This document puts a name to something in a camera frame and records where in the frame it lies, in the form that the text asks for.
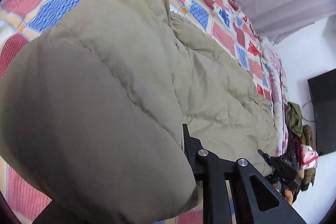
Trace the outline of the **person's right hand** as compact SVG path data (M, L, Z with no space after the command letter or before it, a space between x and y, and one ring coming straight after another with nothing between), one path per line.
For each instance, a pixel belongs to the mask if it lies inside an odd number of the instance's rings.
M291 190L284 187L280 182L273 183L272 186L283 196L290 206L293 205L294 195Z

